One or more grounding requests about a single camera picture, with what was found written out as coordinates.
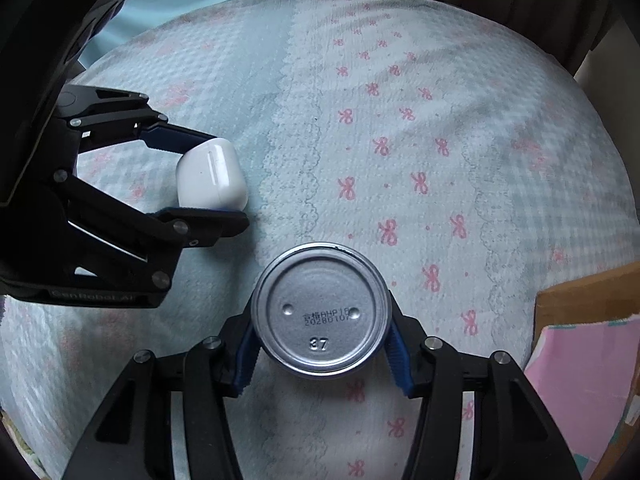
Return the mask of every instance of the gingham pattern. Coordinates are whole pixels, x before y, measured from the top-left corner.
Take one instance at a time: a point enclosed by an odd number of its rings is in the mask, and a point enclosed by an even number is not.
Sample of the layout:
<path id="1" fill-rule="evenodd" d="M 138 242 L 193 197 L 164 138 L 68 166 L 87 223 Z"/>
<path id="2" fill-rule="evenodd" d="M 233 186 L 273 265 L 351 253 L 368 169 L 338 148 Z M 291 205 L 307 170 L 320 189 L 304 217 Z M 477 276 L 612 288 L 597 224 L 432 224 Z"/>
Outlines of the gingham pattern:
<path id="1" fill-rule="evenodd" d="M 635 257 L 628 179 L 574 80 L 517 34 L 453 7 L 233 0 L 139 36 L 78 82 L 144 92 L 172 122 L 232 140 L 252 226 L 185 251 L 152 312 L 8 301 L 0 400 L 54 479 L 136 349 L 169 354 L 216 333 L 296 244 L 356 248 L 428 332 L 521 364 L 538 290 Z M 177 156 L 140 144 L 82 156 L 79 176 L 144 211 L 176 205 Z M 227 409 L 247 479 L 390 480 L 418 404 L 382 355 L 323 383 L 262 355 Z"/>

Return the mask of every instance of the metal screw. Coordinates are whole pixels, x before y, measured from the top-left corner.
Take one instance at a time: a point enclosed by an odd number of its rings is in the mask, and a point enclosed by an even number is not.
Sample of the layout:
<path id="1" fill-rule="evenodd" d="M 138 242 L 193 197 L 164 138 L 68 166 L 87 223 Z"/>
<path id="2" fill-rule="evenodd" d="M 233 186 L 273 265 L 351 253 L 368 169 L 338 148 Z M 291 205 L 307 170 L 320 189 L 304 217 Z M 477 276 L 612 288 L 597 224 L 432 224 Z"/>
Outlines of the metal screw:
<path id="1" fill-rule="evenodd" d="M 149 350 L 138 350 L 133 354 L 133 360 L 137 363 L 146 363 L 151 359 L 151 352 Z"/>
<path id="2" fill-rule="evenodd" d="M 210 335 L 202 340 L 202 346 L 207 350 L 215 350 L 220 345 L 222 345 L 222 339 L 220 339 L 217 335 Z"/>
<path id="3" fill-rule="evenodd" d="M 64 182 L 68 176 L 69 174 L 65 170 L 56 170 L 53 173 L 53 180 L 60 184 Z"/>
<path id="4" fill-rule="evenodd" d="M 179 235 L 185 235 L 189 232 L 189 226 L 184 220 L 176 220 L 174 222 L 174 231 Z"/>
<path id="5" fill-rule="evenodd" d="M 166 272 L 162 272 L 162 270 L 156 270 L 156 272 L 151 275 L 151 281 L 154 282 L 157 288 L 162 288 L 162 290 L 169 288 L 171 285 L 171 278 L 169 278 Z"/>
<path id="6" fill-rule="evenodd" d="M 440 348 L 442 348 L 442 339 L 439 339 L 432 335 L 424 340 L 424 345 L 429 350 L 439 350 Z"/>
<path id="7" fill-rule="evenodd" d="M 511 356 L 507 352 L 500 350 L 494 354 L 494 359 L 498 364 L 506 365 L 511 362 Z"/>

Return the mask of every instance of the round metal lid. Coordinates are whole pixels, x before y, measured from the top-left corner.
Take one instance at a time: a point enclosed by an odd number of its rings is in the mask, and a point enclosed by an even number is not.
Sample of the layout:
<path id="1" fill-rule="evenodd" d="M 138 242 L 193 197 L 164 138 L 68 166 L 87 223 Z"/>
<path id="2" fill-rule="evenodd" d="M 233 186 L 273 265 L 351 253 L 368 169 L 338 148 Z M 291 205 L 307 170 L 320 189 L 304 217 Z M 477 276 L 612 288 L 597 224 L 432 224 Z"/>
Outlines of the round metal lid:
<path id="1" fill-rule="evenodd" d="M 313 243 L 267 266 L 251 314 L 272 358 L 299 375 L 334 378 L 380 348 L 391 323 L 391 298 L 364 256 L 338 244 Z"/>

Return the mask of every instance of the silver can rim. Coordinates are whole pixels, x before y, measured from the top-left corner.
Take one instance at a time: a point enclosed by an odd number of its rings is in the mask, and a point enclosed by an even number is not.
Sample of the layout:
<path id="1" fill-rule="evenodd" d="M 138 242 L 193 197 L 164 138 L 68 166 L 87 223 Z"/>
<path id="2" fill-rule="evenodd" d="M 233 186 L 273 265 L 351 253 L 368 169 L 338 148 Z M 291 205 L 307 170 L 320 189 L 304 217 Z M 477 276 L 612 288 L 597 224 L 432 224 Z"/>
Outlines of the silver can rim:
<path id="1" fill-rule="evenodd" d="M 380 313 L 380 316 L 376 316 L 374 324 L 374 336 L 370 338 L 369 343 L 366 345 L 366 349 L 358 354 L 358 357 L 352 362 L 349 362 L 346 366 L 336 370 L 316 371 L 304 368 L 302 366 L 297 366 L 295 360 L 288 360 L 286 356 L 283 355 L 285 354 L 285 352 L 280 351 L 280 346 L 277 344 L 275 338 L 271 335 L 271 331 L 268 329 L 265 330 L 265 326 L 268 325 L 268 322 L 266 320 L 266 312 L 264 312 L 264 309 L 260 308 L 260 292 L 264 287 L 264 283 L 272 274 L 273 270 L 277 268 L 282 262 L 286 261 L 295 254 L 300 254 L 305 251 L 316 249 L 340 251 L 341 253 L 344 253 L 347 256 L 350 256 L 351 258 L 359 261 L 371 273 L 373 282 L 379 289 L 378 291 L 380 293 L 380 297 L 386 304 L 386 308 L 383 309 L 383 311 Z M 383 345 L 386 339 L 386 335 L 388 334 L 389 327 L 391 326 L 391 294 L 378 268 L 363 254 L 354 249 L 336 243 L 312 242 L 308 244 L 298 245 L 285 251 L 280 256 L 276 257 L 263 270 L 260 278 L 258 279 L 258 282 L 255 285 L 254 293 L 252 294 L 251 317 L 254 329 L 262 343 L 262 348 L 272 359 L 274 359 L 280 365 L 284 366 L 287 370 L 298 376 L 315 379 L 333 379 L 353 372 L 355 369 L 362 366 Z"/>

